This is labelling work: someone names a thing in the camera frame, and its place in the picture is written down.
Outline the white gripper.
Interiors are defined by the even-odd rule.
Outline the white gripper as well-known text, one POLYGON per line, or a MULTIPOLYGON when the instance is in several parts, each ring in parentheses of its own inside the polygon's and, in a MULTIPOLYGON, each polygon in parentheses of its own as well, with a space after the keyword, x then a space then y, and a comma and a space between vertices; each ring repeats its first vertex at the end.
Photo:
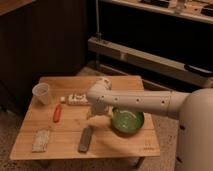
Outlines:
POLYGON ((110 119, 113 118, 113 111, 105 104, 92 104, 90 110, 87 112, 86 119, 89 120, 93 116, 106 115, 110 119))

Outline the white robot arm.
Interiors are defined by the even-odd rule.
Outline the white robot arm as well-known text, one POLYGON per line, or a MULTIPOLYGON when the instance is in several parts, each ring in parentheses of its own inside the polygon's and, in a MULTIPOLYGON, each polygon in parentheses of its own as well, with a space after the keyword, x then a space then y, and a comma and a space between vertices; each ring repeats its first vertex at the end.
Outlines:
POLYGON ((175 171, 213 171, 213 88, 178 91, 112 90, 99 78, 86 92, 93 115, 108 106, 179 120, 175 171))

